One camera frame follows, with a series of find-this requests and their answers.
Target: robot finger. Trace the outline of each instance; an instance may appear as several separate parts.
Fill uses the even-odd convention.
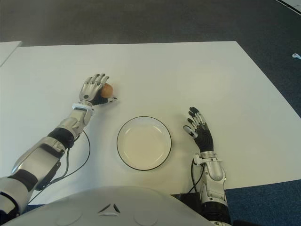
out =
[[[96,74],[93,76],[93,78],[90,80],[91,84],[94,84],[95,80],[97,79],[97,77],[100,76],[100,74]]]
[[[191,110],[195,114],[199,113],[199,110],[195,107],[190,107],[189,110]]]
[[[200,121],[199,121],[198,118],[196,117],[195,113],[188,112],[188,114],[193,118],[195,124],[198,126],[198,125],[200,124]]]
[[[87,78],[86,81],[85,81],[85,84],[88,84],[90,82],[91,78],[92,77]]]
[[[193,113],[195,113],[195,116],[198,118],[199,122],[203,125],[206,125],[206,120],[204,116],[199,112],[199,110],[195,107],[190,107],[189,110],[191,110]]]
[[[193,126],[194,129],[197,129],[197,126],[192,119],[188,118],[187,121]]]
[[[183,129],[190,135],[192,136],[193,139],[197,138],[198,137],[198,134],[193,131],[192,128],[190,128],[189,126],[183,126]]]
[[[103,79],[104,76],[105,74],[100,74],[100,76],[96,78],[95,83],[97,83],[97,85],[100,85],[100,81]]]
[[[107,82],[108,79],[109,79],[109,76],[105,76],[105,77],[99,82],[99,85],[101,85],[101,86],[103,87],[104,84]]]

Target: floor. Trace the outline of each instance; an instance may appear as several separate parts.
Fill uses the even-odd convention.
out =
[[[0,41],[22,40],[23,46],[236,40],[301,116],[301,60],[292,58],[293,53],[301,55],[301,16],[275,0],[0,4]],[[232,219],[301,223],[300,181],[231,189],[227,197]]]

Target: plate rim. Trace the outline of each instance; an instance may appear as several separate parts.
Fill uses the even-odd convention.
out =
[[[161,123],[162,123],[162,125],[167,129],[168,134],[169,134],[169,138],[170,138],[170,148],[169,148],[169,151],[168,151],[168,154],[167,154],[166,158],[165,158],[164,161],[161,162],[158,166],[156,166],[156,167],[154,167],[154,168],[151,168],[151,169],[136,169],[136,168],[134,168],[134,167],[128,165],[128,164],[123,160],[123,158],[121,157],[121,155],[120,155],[120,153],[119,153],[119,149],[118,149],[118,138],[119,138],[119,134],[120,134],[120,131],[122,130],[122,128],[123,128],[129,121],[131,121],[131,120],[133,120],[133,119],[136,119],[136,118],[142,118],[142,117],[145,117],[145,118],[152,118],[152,119],[155,119],[155,120],[161,122],[159,119],[156,119],[156,118],[151,117],[151,116],[137,116],[137,117],[134,117],[134,118],[132,118],[132,119],[126,121],[126,122],[122,125],[122,127],[120,128],[120,130],[119,130],[119,132],[118,132],[117,139],[116,139],[116,147],[117,147],[117,152],[118,152],[118,155],[119,155],[120,159],[121,159],[128,167],[130,167],[130,168],[132,168],[132,169],[135,169],[135,170],[139,170],[139,171],[149,171],[149,170],[153,170],[153,169],[155,169],[155,168],[158,168],[159,166],[161,166],[161,165],[166,161],[166,159],[168,159],[168,157],[169,157],[169,155],[170,155],[170,152],[171,152],[171,148],[172,148],[172,146],[173,146],[173,141],[172,141],[172,139],[171,139],[170,132],[169,132],[168,128],[166,127],[166,125],[165,125],[163,122],[161,122]]]

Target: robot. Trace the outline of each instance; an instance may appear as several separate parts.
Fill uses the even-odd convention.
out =
[[[50,184],[61,166],[60,159],[72,148],[94,113],[93,106],[117,100],[101,97],[108,80],[105,74],[89,77],[83,84],[79,102],[52,132],[42,138],[13,166],[12,174],[0,178],[0,225],[200,225],[231,224],[224,192],[225,172],[214,152],[213,139],[203,115],[190,108],[190,126],[184,130],[200,149],[193,165],[201,166],[200,209],[195,212],[178,199],[155,190],[112,186],[74,194],[21,215],[34,190]]]

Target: blue carpet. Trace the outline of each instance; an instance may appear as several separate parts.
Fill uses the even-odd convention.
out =
[[[229,189],[226,195],[232,221],[240,219],[263,226],[301,224],[301,180]],[[190,194],[189,199],[195,201],[197,197]],[[29,205],[26,211],[39,206]]]

